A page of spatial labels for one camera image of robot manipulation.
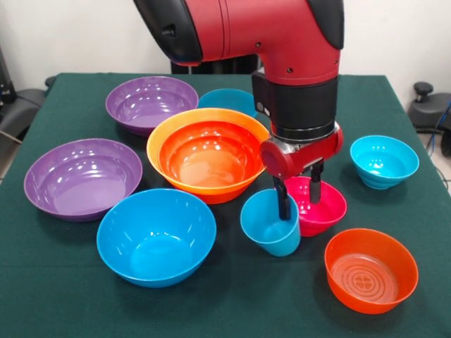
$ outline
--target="green tablecloth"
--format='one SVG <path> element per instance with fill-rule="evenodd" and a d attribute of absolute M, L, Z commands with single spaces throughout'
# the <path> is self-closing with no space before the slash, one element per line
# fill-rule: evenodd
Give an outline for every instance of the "green tablecloth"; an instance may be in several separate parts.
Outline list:
<path fill-rule="evenodd" d="M 346 196 L 348 212 L 340 224 L 303 238 L 287 258 L 267 255 L 243 235 L 239 222 L 245 200 L 271 187 L 264 173 L 239 199 L 212 207 L 217 241 L 192 277 L 168 289 L 144 289 L 114 275 L 97 253 L 99 223 L 67 223 L 38 211 L 25 198 L 23 178 L 55 146 L 105 137 L 140 155 L 144 178 L 139 189 L 168 186 L 146 159 L 146 140 L 116 126 L 104 108 L 116 85 L 137 76 L 59 75 L 30 128 L 0 186 L 0 337 L 451 336 L 450 196 L 385 77 L 340 78 L 338 122 L 345 144 L 323 175 Z M 199 95 L 219 87 L 251 90 L 250 77 L 244 75 L 179 78 Z M 366 134 L 408 143 L 419 155 L 419 171 L 388 191 L 365 187 L 349 148 Z M 418 263 L 417 290 L 385 315 L 355 313 L 328 287 L 325 246 L 351 227 L 394 236 Z"/>

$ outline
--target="white wall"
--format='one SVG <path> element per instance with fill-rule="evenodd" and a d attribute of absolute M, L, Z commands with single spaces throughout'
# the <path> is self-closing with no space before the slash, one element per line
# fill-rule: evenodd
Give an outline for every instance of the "white wall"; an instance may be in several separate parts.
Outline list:
<path fill-rule="evenodd" d="M 342 74 L 451 91 L 450 0 L 345 0 Z M 59 72 L 169 73 L 132 0 L 0 0 L 0 45 L 18 89 Z"/>

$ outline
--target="bowl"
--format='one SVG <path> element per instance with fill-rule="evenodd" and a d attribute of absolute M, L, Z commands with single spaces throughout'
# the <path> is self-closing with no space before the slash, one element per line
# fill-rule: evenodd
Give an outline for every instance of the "bowl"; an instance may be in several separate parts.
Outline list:
<path fill-rule="evenodd" d="M 197 107 L 188 83 L 166 76 L 139 77 L 120 84 L 106 98 L 106 111 L 126 130 L 148 137 L 162 121 Z"/>
<path fill-rule="evenodd" d="M 419 167 L 415 151 L 392 137 L 362 137 L 352 144 L 350 153 L 362 182 L 373 189 L 394 187 L 412 176 Z"/>
<path fill-rule="evenodd" d="M 141 177 L 141 160 L 129 147 L 109 139 L 80 139 L 38 158 L 25 175 L 24 190 L 38 209 L 87 222 L 132 194 Z"/>
<path fill-rule="evenodd" d="M 255 118 L 254 96 L 239 89 L 216 89 L 203 95 L 198 108 L 225 108 L 239 111 Z"/>
<path fill-rule="evenodd" d="M 177 189 L 151 189 L 124 199 L 105 215 L 97 250 L 123 279 L 161 288 L 192 275 L 215 238 L 216 221 L 204 202 Z"/>
<path fill-rule="evenodd" d="M 285 181 L 288 194 L 295 200 L 299 209 L 301 234 L 312 237 L 325 232 L 340 222 L 346 215 L 345 197 L 332 185 L 321 181 L 319 203 L 310 203 L 310 177 L 297 176 Z"/>
<path fill-rule="evenodd" d="M 295 200 L 290 200 L 290 219 L 279 218 L 278 197 L 275 189 L 267 189 L 251 196 L 241 210 L 242 231 L 258 246 L 273 256 L 284 257 L 296 251 L 301 242 L 299 211 Z"/>
<path fill-rule="evenodd" d="M 259 145 L 268 138 L 268 130 L 244 113 L 199 108 L 155 128 L 147 157 L 174 187 L 207 204 L 221 204 L 235 199 L 264 172 Z"/>
<path fill-rule="evenodd" d="M 351 229 L 335 235 L 324 260 L 334 295 L 360 313 L 386 313 L 409 298 L 418 284 L 414 257 L 377 230 Z"/>

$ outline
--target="red-orange bowl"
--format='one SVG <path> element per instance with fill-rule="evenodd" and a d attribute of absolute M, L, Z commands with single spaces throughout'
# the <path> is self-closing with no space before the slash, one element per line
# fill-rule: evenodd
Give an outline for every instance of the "red-orange bowl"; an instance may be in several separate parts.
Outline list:
<path fill-rule="evenodd" d="M 334 295 L 360 313 L 388 312 L 409 298 L 418 284 L 414 257 L 396 239 L 376 230 L 335 235 L 324 261 Z"/>
<path fill-rule="evenodd" d="M 151 133 L 147 157 L 174 187 L 207 204 L 230 201 L 264 172 L 268 130 L 244 113 L 199 108 L 168 118 Z"/>

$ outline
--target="small blue bowl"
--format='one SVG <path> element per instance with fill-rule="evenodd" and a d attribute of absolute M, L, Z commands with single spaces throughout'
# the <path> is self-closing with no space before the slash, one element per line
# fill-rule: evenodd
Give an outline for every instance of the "small blue bowl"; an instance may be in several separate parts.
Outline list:
<path fill-rule="evenodd" d="M 198 108 L 224 108 L 239 111 L 255 118 L 254 96 L 239 89 L 216 89 L 199 100 Z"/>
<path fill-rule="evenodd" d="M 275 189 L 267 189 L 251 196 L 241 210 L 242 231 L 258 246 L 273 256 L 284 257 L 296 251 L 301 242 L 299 209 L 290 200 L 289 220 L 279 218 L 278 198 Z"/>
<path fill-rule="evenodd" d="M 415 151 L 398 139 L 370 135 L 355 141 L 350 149 L 357 174 L 373 189 L 389 189 L 412 176 L 419 167 Z"/>
<path fill-rule="evenodd" d="M 97 250 L 125 280 L 169 287 L 198 269 L 215 238 L 216 221 L 203 201 L 176 189 L 151 189 L 129 196 L 105 215 Z"/>

